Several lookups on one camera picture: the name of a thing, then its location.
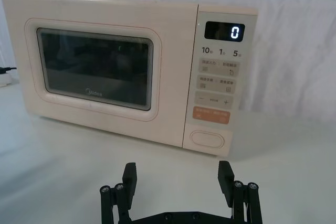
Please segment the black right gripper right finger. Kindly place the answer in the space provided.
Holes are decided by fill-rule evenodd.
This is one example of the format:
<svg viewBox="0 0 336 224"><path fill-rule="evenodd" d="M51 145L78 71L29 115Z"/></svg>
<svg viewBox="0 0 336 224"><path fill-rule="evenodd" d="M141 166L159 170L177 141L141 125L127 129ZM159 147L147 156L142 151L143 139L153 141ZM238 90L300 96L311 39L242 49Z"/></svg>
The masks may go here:
<svg viewBox="0 0 336 224"><path fill-rule="evenodd" d="M219 161L218 182L228 207L232 210L233 223L260 223L259 186L250 182L247 185L235 180L228 161Z"/></svg>

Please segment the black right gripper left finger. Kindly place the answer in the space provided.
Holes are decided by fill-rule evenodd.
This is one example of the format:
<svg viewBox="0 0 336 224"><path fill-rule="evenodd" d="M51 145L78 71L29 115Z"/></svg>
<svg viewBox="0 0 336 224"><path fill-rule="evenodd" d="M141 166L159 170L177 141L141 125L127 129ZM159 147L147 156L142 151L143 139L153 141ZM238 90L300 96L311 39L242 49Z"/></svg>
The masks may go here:
<svg viewBox="0 0 336 224"><path fill-rule="evenodd" d="M114 187L104 185L100 188L101 223L114 223L113 207L117 206L119 223L132 223L129 210L137 184L137 168L135 163L127 163L122 182Z"/></svg>

